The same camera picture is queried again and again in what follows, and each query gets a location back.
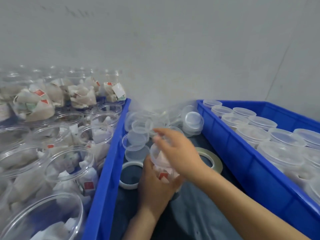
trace red tag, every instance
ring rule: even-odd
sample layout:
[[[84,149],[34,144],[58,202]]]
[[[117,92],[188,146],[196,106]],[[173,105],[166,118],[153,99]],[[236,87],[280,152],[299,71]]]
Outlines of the red tag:
[[[84,183],[84,189],[85,190],[94,190],[94,182],[85,182]]]
[[[165,177],[166,179],[168,179],[169,173],[167,172],[161,172],[159,175],[159,179],[161,180],[163,177]]]
[[[39,95],[40,97],[46,94],[44,91],[38,89],[37,91],[34,92],[36,95]]]

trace gray wall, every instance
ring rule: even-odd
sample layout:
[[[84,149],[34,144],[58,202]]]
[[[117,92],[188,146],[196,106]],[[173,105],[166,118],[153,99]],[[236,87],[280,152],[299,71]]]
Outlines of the gray wall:
[[[308,0],[267,100],[320,121],[320,0]]]
[[[306,1],[0,0],[0,64],[121,68],[146,109],[265,100]]]

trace blue crate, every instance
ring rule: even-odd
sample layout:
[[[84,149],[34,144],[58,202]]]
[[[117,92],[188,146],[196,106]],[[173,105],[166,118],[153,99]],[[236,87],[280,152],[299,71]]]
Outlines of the blue crate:
[[[320,123],[263,101],[220,100],[233,109],[250,109],[278,124],[278,128],[294,131],[297,128],[320,133]],[[202,133],[237,178],[248,196],[288,222],[311,239],[320,236],[320,206],[296,184],[267,161],[245,140],[219,119],[210,108],[197,101],[204,118]]]
[[[82,240],[107,240],[110,236],[113,213],[118,193],[125,149],[122,137],[125,132],[126,114],[131,100],[127,98],[123,105],[117,128],[99,179]]]

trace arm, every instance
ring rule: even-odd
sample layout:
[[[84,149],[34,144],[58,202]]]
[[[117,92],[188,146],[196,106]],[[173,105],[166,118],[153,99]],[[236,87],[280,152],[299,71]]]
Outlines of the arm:
[[[170,129],[155,132],[170,139],[171,145],[159,136],[154,142],[173,168],[210,197],[244,240],[309,239],[210,169],[184,135]]]
[[[130,220],[122,240],[149,240],[162,212],[183,182],[182,177],[177,177],[169,184],[162,183],[152,167],[150,156],[147,156],[138,184],[138,211]]]

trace person's left hand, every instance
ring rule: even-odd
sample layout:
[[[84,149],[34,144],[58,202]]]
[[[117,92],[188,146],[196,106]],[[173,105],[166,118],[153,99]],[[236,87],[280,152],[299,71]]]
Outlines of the person's left hand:
[[[147,211],[158,221],[175,191],[182,183],[183,178],[181,176],[168,184],[161,182],[153,170],[153,163],[150,155],[148,155],[143,162],[142,176],[138,184],[138,211]]]

